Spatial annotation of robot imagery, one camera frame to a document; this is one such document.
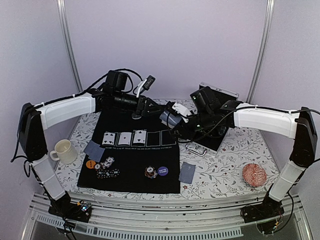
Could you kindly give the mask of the clear acrylic dealer button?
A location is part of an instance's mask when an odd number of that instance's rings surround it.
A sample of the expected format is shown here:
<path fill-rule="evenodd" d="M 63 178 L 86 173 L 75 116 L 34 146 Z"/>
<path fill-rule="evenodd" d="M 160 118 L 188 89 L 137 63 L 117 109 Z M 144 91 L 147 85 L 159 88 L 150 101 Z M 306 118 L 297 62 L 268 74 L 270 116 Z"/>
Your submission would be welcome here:
<path fill-rule="evenodd" d="M 139 120 L 139 119 L 142 118 L 141 115 L 138 115 L 138 114 L 135 114 L 135 113 L 133 113 L 133 114 L 131 115 L 131 117 L 132 117 L 133 120 Z"/>

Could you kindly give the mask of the two of clubs card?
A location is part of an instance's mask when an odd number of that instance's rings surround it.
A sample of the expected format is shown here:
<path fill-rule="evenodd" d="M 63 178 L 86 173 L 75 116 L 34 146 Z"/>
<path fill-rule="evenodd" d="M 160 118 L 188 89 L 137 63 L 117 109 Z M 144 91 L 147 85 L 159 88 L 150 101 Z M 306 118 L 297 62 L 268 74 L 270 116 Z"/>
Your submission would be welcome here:
<path fill-rule="evenodd" d="M 145 130 L 136 130 L 133 136 L 133 144 L 144 145 L 146 142 L 147 132 Z"/>

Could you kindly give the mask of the ace of diamonds card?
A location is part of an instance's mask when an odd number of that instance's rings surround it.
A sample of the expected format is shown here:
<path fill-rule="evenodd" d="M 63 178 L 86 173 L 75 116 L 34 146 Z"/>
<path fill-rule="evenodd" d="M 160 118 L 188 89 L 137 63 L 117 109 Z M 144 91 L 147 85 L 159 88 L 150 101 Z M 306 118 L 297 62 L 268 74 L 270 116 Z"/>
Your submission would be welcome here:
<path fill-rule="evenodd" d="M 132 133 L 131 132 L 121 132 L 119 134 L 118 146 L 129 146 L 131 144 Z"/>

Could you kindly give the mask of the dealt blue card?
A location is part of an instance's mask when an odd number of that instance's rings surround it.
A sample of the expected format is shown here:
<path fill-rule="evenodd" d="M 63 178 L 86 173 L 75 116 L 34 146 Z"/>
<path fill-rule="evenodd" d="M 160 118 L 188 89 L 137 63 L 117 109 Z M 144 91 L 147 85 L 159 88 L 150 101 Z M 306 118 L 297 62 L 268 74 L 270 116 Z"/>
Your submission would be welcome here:
<path fill-rule="evenodd" d="M 100 145 L 95 143 L 94 141 L 90 140 L 87 144 L 87 146 L 84 149 L 84 153 L 88 156 L 94 155 L 98 149 L 99 149 Z"/>
<path fill-rule="evenodd" d="M 101 161 L 101 158 L 103 157 L 104 152 L 105 152 L 104 148 L 94 147 L 87 153 L 87 155 L 90 160 L 99 163 Z"/>
<path fill-rule="evenodd" d="M 191 184 L 194 178 L 195 170 L 196 166 L 194 164 L 183 162 L 179 173 L 179 181 L 181 183 Z"/>

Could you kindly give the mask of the four of clubs card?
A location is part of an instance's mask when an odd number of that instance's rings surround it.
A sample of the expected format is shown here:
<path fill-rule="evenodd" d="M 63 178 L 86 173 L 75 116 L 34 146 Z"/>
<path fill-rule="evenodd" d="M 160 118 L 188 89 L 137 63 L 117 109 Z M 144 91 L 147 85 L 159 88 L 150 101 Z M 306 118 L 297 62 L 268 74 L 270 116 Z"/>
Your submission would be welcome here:
<path fill-rule="evenodd" d="M 117 139 L 117 132 L 105 132 L 102 138 L 102 146 L 114 146 Z"/>

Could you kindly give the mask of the purple small blind button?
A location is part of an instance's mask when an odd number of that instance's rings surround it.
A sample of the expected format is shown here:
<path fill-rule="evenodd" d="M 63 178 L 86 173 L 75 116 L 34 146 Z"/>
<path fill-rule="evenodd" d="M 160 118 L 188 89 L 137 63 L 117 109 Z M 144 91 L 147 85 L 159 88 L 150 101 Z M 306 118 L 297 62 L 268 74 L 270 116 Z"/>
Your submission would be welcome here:
<path fill-rule="evenodd" d="M 169 169 L 168 169 L 167 167 L 165 167 L 165 166 L 161 166 L 161 167 L 159 167 L 159 168 L 157 169 L 157 174 L 158 174 L 159 176 L 164 177 L 164 176 L 166 176 L 168 173 L 169 173 Z"/>

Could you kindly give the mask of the orange black poker chip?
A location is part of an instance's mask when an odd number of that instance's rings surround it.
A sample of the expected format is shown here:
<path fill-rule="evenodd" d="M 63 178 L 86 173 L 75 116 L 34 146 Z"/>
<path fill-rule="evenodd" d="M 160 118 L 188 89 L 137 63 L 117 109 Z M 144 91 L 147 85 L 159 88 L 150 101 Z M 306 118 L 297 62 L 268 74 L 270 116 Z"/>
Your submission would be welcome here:
<path fill-rule="evenodd" d="M 156 178 L 158 176 L 158 173 L 157 173 L 157 171 L 155 170 L 154 167 L 148 166 L 144 170 L 144 175 L 147 178 L 154 179 L 154 178 Z"/>

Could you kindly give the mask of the black white chip stack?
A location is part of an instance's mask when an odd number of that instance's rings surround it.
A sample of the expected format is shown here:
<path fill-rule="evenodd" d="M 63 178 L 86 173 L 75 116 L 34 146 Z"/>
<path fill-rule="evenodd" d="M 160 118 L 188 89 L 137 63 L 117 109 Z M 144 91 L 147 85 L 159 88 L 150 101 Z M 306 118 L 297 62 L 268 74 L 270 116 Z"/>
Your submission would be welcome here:
<path fill-rule="evenodd" d="M 115 162 L 114 157 L 107 157 L 105 161 L 96 163 L 94 166 L 94 170 L 96 172 L 96 177 L 98 179 L 108 179 L 108 178 L 116 178 L 120 175 L 120 170 L 117 168 L 112 168 Z"/>

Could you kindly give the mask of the orange big blind button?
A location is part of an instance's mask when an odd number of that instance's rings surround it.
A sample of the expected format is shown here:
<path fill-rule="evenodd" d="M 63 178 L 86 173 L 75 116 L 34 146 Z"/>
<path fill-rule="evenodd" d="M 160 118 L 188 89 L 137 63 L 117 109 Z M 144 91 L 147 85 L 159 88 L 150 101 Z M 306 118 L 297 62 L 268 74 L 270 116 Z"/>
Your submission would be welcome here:
<path fill-rule="evenodd" d="M 97 163 L 93 160 L 88 160 L 86 163 L 85 163 L 85 166 L 88 168 L 88 169 L 94 169 L 95 168 L 95 165 Z"/>

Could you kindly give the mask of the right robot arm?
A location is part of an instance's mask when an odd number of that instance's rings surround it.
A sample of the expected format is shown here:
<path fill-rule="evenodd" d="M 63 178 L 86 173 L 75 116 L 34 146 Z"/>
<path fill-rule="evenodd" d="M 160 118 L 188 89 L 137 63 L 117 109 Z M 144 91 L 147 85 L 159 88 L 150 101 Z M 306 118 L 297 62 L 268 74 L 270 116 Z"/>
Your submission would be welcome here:
<path fill-rule="evenodd" d="M 195 142 L 198 140 L 198 132 L 206 131 L 202 135 L 205 138 L 217 127 L 237 127 L 262 130 L 294 140 L 288 162 L 269 188 L 262 203 L 241 209 L 241 215 L 247 222 L 283 214 L 282 200 L 285 195 L 306 169 L 318 162 L 318 136 L 312 117 L 314 110 L 307 107 L 299 110 L 275 109 L 238 100 L 221 103 L 208 86 L 193 92 L 190 97 L 196 113 L 181 104 L 166 105 L 167 116 L 163 121 L 175 139 Z"/>

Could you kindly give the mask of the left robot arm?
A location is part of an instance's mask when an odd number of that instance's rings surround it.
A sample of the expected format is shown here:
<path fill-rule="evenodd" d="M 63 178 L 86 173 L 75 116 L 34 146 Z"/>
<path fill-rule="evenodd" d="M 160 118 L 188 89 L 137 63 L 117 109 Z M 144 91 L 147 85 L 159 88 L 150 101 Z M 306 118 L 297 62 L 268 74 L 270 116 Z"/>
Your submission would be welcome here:
<path fill-rule="evenodd" d="M 23 151 L 22 158 L 50 200 L 49 213 L 71 219 L 90 216 L 89 210 L 71 202 L 70 195 L 62 187 L 48 156 L 45 130 L 67 120 L 85 114 L 98 113 L 115 107 L 132 111 L 139 117 L 148 117 L 160 112 L 161 107 L 142 95 L 156 80 L 153 76 L 141 79 L 136 94 L 125 91 L 128 69 L 110 70 L 101 77 L 98 88 L 93 85 L 83 92 L 50 100 L 38 105 L 22 106 L 17 129 L 17 147 Z"/>

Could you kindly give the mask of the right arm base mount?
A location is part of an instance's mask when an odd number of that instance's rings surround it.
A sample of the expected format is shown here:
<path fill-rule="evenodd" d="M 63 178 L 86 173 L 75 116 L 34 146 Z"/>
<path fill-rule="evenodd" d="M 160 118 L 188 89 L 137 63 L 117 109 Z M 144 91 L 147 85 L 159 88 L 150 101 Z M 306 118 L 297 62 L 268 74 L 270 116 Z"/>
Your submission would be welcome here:
<path fill-rule="evenodd" d="M 273 220 L 257 224 L 257 229 L 265 235 L 276 231 L 284 213 L 282 202 L 275 201 L 269 197 L 264 198 L 260 204 L 246 205 L 240 210 L 240 215 L 245 223 L 273 218 Z"/>

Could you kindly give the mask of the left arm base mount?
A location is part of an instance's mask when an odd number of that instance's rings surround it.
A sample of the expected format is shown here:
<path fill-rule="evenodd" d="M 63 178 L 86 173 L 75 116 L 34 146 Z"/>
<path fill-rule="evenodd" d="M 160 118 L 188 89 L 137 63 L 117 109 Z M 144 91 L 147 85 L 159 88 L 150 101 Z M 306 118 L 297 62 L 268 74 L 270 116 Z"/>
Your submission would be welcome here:
<path fill-rule="evenodd" d="M 77 203 L 72 203 L 69 200 L 55 201 L 49 207 L 48 212 L 67 220 L 88 223 L 92 214 L 92 204 L 83 200 Z"/>

